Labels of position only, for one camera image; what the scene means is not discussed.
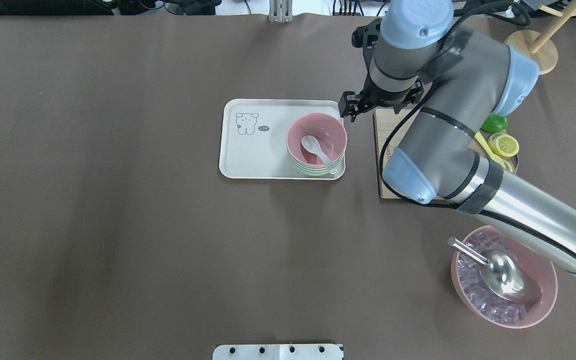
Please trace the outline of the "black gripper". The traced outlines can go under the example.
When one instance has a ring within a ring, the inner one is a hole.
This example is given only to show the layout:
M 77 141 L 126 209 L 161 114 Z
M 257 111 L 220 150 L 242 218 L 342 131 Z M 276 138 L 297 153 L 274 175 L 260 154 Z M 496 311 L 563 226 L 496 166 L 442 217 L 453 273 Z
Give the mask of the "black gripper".
M 389 77 L 378 77 L 380 72 L 373 65 L 375 46 L 380 35 L 381 19 L 374 19 L 364 26 L 357 27 L 352 33 L 352 45 L 362 49 L 363 61 L 366 67 L 366 78 L 363 89 L 359 93 L 344 91 L 338 102 L 340 117 L 350 118 L 354 123 L 361 114 L 380 108 L 393 108 L 398 114 L 408 105 L 416 105 L 423 98 L 425 92 L 422 82 L 417 77 L 405 80 L 396 80 L 398 89 L 387 88 L 375 82 L 385 82 Z

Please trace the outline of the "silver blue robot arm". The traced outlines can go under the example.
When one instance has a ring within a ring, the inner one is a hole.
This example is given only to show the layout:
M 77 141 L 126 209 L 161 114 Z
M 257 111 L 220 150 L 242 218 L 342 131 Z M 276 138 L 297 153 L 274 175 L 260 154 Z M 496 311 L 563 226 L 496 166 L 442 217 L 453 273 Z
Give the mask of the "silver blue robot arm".
M 576 277 L 576 210 L 470 148 L 486 118 L 507 116 L 539 76 L 535 61 L 454 19 L 450 0 L 393 0 L 357 27 L 363 89 L 339 100 L 355 120 L 377 107 L 407 115 L 409 130 L 379 175 L 407 202 L 468 214 Z

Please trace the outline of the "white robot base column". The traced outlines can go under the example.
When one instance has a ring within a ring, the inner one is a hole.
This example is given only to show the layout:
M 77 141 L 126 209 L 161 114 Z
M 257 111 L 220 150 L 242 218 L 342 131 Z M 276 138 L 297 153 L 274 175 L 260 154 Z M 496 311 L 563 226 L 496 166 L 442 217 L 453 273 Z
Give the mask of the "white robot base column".
M 343 360 L 342 344 L 276 343 L 222 344 L 215 347 L 213 360 Z

